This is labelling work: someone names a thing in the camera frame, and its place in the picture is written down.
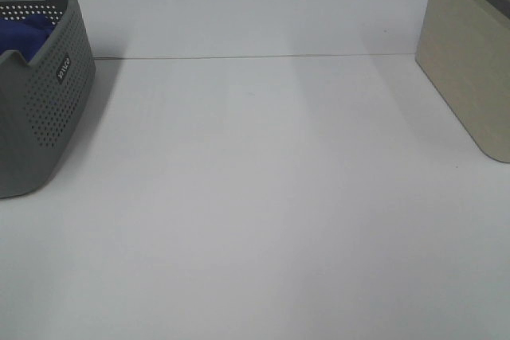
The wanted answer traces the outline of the beige plastic bin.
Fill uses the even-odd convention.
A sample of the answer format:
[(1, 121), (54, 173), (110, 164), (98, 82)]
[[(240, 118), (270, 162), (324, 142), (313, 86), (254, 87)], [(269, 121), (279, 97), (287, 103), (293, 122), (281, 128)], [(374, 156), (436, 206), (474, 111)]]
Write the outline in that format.
[(415, 60), (479, 149), (509, 161), (509, 0), (428, 0)]

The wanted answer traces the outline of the grey perforated plastic basket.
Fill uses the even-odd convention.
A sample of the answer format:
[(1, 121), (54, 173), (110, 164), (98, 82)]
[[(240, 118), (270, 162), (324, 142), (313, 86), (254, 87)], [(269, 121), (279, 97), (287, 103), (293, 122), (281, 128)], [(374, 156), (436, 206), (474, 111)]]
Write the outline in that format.
[(1, 20), (45, 15), (55, 29), (27, 62), (1, 53), (1, 196), (43, 186), (76, 130), (96, 74), (78, 0), (3, 0)]

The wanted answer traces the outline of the blue microfibre towel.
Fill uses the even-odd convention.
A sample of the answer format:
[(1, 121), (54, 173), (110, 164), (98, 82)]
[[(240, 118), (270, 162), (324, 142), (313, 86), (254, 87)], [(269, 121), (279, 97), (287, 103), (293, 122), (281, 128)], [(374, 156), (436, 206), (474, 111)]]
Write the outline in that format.
[(1, 20), (1, 53), (18, 51), (30, 62), (45, 44), (55, 25), (42, 14), (22, 20)]

